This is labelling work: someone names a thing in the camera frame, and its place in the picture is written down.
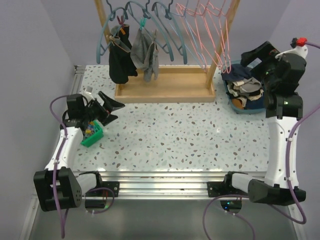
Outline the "navy underwear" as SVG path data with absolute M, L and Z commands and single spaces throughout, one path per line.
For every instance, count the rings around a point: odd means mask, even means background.
M 239 63 L 231 65 L 230 72 L 221 73 L 223 81 L 237 82 L 244 79 L 250 79 L 252 77 L 251 69 L 249 67 L 243 67 Z

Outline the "teal clothes peg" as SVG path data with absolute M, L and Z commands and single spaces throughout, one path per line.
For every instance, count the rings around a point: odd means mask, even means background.
M 145 27 L 146 22 L 147 22 L 147 18 L 143 17 L 140 19 L 140 22 L 139 22 L 139 29 L 140 30 L 142 30 Z

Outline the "blue wire hanger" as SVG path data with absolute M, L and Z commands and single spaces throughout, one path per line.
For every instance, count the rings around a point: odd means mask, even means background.
M 183 25 L 184 31 L 188 37 L 188 41 L 190 44 L 190 47 L 186 44 L 186 49 L 190 53 L 191 57 L 195 60 L 197 65 L 202 69 L 205 70 L 207 67 L 206 59 L 203 55 L 203 53 L 200 50 L 200 47 L 198 45 L 198 42 L 196 40 L 196 37 L 198 36 L 196 32 L 192 29 L 191 24 L 188 22 L 188 13 L 189 11 L 189 4 L 192 2 L 192 0 L 187 0 L 185 5 L 183 4 L 176 4 L 176 10 L 181 11 L 181 23 Z

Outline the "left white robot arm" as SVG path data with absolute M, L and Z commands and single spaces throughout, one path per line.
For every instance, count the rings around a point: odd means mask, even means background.
M 89 171 L 75 176 L 72 166 L 76 151 L 83 142 L 86 131 L 94 122 L 107 126 L 118 119 L 113 112 L 125 107 L 124 103 L 98 92 L 100 103 L 89 92 L 64 95 L 67 109 L 56 119 L 60 124 L 60 135 L 51 160 L 44 170 L 35 172 L 33 183 L 44 212 L 78 208 L 86 193 L 101 195 L 106 189 L 101 175 Z

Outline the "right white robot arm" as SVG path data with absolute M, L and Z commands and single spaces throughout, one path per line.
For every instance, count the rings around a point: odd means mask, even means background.
M 235 196 L 239 191 L 253 203 L 288 206 L 303 202 L 306 192 L 299 188 L 296 169 L 298 122 L 303 118 L 303 99 L 297 93 L 305 73 L 308 48 L 302 38 L 294 38 L 291 49 L 278 51 L 269 41 L 241 54 L 246 67 L 261 62 L 251 74 L 265 87 L 265 117 L 269 128 L 269 157 L 263 180 L 247 173 L 230 171 L 223 180 L 223 192 Z

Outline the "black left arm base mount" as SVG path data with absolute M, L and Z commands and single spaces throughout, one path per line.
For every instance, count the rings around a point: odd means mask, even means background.
M 99 171 L 85 171 L 76 178 L 84 196 L 115 197 L 120 190 L 119 181 L 103 180 Z

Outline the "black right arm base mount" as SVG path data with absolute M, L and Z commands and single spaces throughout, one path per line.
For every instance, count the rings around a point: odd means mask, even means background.
M 226 196 L 226 195 L 241 195 L 247 196 L 248 194 L 240 189 L 226 185 L 224 182 L 208 181 L 207 194 L 209 198 Z

